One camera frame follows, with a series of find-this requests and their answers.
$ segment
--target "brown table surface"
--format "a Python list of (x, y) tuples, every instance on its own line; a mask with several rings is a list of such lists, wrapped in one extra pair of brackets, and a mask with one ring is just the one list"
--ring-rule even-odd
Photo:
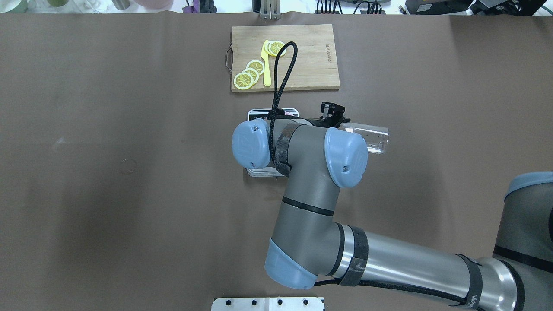
[(233, 94), (231, 26), (332, 23), (346, 106), (385, 155), (335, 219), (490, 256), (503, 195), (551, 170), (553, 18), (288, 13), (0, 15), (0, 309), (210, 310), (319, 296), (327, 310), (450, 310), (404, 293), (295, 291), (263, 264), (285, 179), (248, 177), (231, 134), (272, 94)]

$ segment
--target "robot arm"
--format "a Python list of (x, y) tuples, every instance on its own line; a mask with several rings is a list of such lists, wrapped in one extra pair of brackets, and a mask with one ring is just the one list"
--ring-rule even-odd
[[(275, 121), (274, 164), (289, 180), (265, 262), (273, 280), (308, 289), (327, 275), (343, 286), (398, 289), (464, 308), (522, 310), (524, 285), (507, 261), (476, 261), (333, 222), (340, 189), (365, 171), (367, 145), (358, 134), (312, 123)], [(268, 134), (261, 119), (237, 127), (232, 148), (242, 166), (269, 164)]]

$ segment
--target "metal bracket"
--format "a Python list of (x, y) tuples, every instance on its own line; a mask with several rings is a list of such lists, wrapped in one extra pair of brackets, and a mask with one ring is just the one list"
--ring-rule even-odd
[(261, 0), (259, 17), (261, 19), (280, 19), (280, 0)]
[(211, 311), (324, 311), (321, 297), (219, 298), (211, 304)]

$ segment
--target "clear plastic container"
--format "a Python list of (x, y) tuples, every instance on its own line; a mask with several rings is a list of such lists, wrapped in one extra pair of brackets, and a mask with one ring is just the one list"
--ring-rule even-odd
[(389, 138), (387, 127), (350, 122), (342, 123), (339, 129), (363, 136), (367, 143), (367, 152), (380, 154), (386, 152)]

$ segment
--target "wooden cutting board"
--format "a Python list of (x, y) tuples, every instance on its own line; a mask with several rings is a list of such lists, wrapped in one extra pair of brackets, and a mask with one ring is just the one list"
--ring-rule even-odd
[[(274, 91), (275, 58), (272, 56), (269, 56), (272, 81), (270, 87), (263, 85), (263, 76), (260, 76), (257, 84), (248, 90), (239, 90), (233, 83), (234, 76), (242, 72), (251, 60), (263, 61), (261, 47), (265, 40), (278, 40), (284, 43), (294, 41), (298, 45), (298, 58), (286, 83), (286, 90), (340, 88), (332, 25), (255, 26), (232, 27), (231, 89), (233, 92)], [(277, 86), (280, 86), (290, 65), (293, 50), (289, 47), (279, 60)]]

